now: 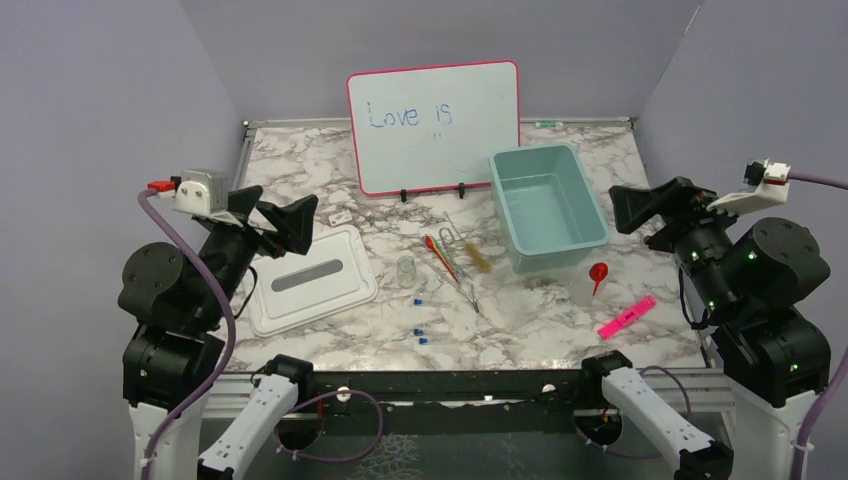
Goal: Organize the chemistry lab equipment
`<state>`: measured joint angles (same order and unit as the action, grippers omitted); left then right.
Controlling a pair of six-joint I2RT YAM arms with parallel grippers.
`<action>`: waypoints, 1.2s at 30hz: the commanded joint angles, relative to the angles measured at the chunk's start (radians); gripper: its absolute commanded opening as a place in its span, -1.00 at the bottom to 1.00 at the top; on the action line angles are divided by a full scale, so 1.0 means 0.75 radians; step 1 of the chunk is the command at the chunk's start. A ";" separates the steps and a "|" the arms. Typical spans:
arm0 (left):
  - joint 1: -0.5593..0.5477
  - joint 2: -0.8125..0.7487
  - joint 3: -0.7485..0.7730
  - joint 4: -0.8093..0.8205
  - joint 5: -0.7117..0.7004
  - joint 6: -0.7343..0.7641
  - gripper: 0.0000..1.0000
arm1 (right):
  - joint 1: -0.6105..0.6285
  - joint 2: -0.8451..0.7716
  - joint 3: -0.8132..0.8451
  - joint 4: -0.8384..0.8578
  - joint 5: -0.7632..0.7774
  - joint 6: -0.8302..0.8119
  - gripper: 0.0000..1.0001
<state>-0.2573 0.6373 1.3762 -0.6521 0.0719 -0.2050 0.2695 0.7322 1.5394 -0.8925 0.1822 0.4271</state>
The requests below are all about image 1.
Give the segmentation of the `teal plastic bin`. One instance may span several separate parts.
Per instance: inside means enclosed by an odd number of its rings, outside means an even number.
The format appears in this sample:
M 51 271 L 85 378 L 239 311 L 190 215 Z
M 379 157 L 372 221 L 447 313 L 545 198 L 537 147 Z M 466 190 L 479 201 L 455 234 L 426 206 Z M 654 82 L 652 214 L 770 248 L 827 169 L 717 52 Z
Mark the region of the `teal plastic bin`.
M 519 147 L 494 154 L 489 165 L 515 273 L 572 267 L 608 244 L 608 222 L 573 146 Z

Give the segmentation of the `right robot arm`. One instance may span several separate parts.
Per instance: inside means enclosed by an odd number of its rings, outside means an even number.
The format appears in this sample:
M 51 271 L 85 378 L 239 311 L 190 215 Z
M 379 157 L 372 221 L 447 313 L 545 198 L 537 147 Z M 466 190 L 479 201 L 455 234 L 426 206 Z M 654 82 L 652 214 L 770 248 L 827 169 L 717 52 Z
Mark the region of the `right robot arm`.
M 694 428 L 628 366 L 582 374 L 577 393 L 628 415 L 677 479 L 804 478 L 812 428 L 843 380 L 830 371 L 826 336 L 797 309 L 831 272 L 810 231 L 767 217 L 736 241 L 726 233 L 739 216 L 784 203 L 789 186 L 787 175 L 768 174 L 724 197 L 684 177 L 609 191 L 620 233 L 663 219 L 646 245 L 677 257 L 704 304 L 701 326 L 711 330 L 734 397 L 735 443 Z

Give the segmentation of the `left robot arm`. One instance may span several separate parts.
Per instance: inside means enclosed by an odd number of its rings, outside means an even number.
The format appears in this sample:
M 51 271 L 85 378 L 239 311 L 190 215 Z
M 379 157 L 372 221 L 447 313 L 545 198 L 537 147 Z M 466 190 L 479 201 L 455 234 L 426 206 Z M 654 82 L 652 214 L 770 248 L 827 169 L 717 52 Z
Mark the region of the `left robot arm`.
M 229 192 L 186 177 L 154 181 L 139 194 L 166 240 L 127 260 L 118 306 L 137 323 L 122 358 L 123 396 L 133 425 L 138 479 L 240 479 L 289 410 L 314 397 L 313 367 L 281 355 L 262 375 L 259 395 L 209 448 L 202 417 L 233 354 L 231 300 L 256 256 L 306 254 L 318 200 L 286 206 L 258 186 Z

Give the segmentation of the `small glass beaker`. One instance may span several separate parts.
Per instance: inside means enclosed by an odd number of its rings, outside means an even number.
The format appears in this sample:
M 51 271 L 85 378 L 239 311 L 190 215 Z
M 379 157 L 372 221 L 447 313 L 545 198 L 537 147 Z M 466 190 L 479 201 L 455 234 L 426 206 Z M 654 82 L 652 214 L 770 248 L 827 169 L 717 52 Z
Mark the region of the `small glass beaker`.
M 396 279 L 403 288 L 412 288 L 417 281 L 417 269 L 411 256 L 401 256 L 396 264 Z

